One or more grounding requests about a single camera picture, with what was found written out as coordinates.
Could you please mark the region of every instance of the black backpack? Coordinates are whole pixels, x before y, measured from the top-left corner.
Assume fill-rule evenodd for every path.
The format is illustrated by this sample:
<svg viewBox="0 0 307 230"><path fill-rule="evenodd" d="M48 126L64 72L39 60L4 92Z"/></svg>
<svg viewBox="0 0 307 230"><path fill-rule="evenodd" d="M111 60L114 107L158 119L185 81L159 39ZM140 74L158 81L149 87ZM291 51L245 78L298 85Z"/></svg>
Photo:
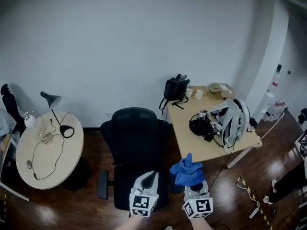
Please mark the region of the black backpack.
<svg viewBox="0 0 307 230"><path fill-rule="evenodd" d="M183 109L178 104L186 103L189 101L188 97L186 96L186 90L187 85L190 83L190 80L186 80L186 75L182 76L181 74L178 74L176 78L171 78L166 81L165 89L164 89L164 98L160 102L159 109L162 111L161 118L163 116L163 111L169 101L176 101L172 103L172 105L175 105L181 109ZM161 108L161 105L163 101L166 100L164 103L163 108Z"/></svg>

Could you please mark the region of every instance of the black office chair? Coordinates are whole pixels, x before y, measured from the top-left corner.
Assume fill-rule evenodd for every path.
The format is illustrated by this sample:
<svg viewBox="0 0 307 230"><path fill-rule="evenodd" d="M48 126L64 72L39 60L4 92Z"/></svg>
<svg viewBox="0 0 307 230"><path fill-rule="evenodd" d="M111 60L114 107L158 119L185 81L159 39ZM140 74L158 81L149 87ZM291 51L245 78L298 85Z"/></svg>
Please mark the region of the black office chair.
<svg viewBox="0 0 307 230"><path fill-rule="evenodd" d="M3 95L2 100L5 105L7 112L15 119L16 126L13 129L13 134L16 131L19 131L20 136L25 131L24 119L19 115L16 100L13 94L11 94L10 89L8 88L7 84L4 84L1 87L1 94Z"/></svg>
<svg viewBox="0 0 307 230"><path fill-rule="evenodd" d="M163 150L170 133L170 124L158 120L153 111L144 108L125 108L116 111L111 121L100 127L114 160L114 181L108 172L98 178L97 194L107 199L108 185L114 186L114 206L129 210L129 194L135 180L149 171L159 172L156 208L168 205L168 192L163 170ZM151 178L145 180L150 184Z"/></svg>

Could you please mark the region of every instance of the blue cloth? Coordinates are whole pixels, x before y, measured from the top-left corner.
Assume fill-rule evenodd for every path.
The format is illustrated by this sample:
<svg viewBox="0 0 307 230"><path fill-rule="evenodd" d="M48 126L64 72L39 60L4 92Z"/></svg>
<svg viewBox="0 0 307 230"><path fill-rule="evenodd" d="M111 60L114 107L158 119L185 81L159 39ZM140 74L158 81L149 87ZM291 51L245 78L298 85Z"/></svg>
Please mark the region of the blue cloth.
<svg viewBox="0 0 307 230"><path fill-rule="evenodd" d="M176 185L194 186L205 180L201 167L201 163L192 162L192 154L189 153L187 158L173 165L169 171L176 176Z"/></svg>

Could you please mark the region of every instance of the cardboard box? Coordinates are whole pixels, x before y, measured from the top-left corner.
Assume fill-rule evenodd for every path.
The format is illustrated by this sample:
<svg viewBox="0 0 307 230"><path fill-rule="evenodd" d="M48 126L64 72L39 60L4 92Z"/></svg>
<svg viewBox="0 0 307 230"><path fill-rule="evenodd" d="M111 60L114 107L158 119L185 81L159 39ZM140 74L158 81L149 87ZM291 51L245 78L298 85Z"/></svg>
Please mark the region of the cardboard box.
<svg viewBox="0 0 307 230"><path fill-rule="evenodd" d="M235 97L235 92L227 83L213 83L209 86L209 90L217 100Z"/></svg>

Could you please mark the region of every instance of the desk lamp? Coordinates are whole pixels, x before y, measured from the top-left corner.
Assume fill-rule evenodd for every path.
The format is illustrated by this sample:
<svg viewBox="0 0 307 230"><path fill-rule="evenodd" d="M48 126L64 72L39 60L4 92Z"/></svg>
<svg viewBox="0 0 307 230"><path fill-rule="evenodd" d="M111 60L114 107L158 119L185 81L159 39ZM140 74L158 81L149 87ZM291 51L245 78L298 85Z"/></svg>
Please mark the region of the desk lamp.
<svg viewBox="0 0 307 230"><path fill-rule="evenodd" d="M55 115L55 113L54 113L54 111L53 111L53 108L55 108L55 107L59 104L59 102L60 102L60 100L62 99L62 97L61 97L61 96L58 96L58 95L47 94L46 92L43 92L43 91L40 93L40 95L41 95L42 97L44 97L44 98L47 100L48 106L49 106L49 108L51 109L51 111L52 111L54 117L56 118L56 120L57 120L57 122L58 122L58 124L59 124L59 131L60 131L61 135L62 135L64 138L70 138L70 137L72 137L73 134L75 133L74 128L71 127L71 126L68 126L68 125L61 125L61 123L59 122L57 116ZM65 132L66 132L67 130L69 130L69 129L72 130L72 134L71 134L70 136L65 136Z"/></svg>
<svg viewBox="0 0 307 230"><path fill-rule="evenodd" d="M43 119L43 117L40 113L38 113L37 111L26 112L24 114L24 116L25 116L24 125L29 129L33 129L36 126L36 118L33 115L31 115L30 113L37 113L42 118L42 129L40 131L39 137L45 145L50 145L53 141L53 135L49 132L48 134L46 134L42 138L42 133L43 133L43 129L44 129L44 119Z"/></svg>

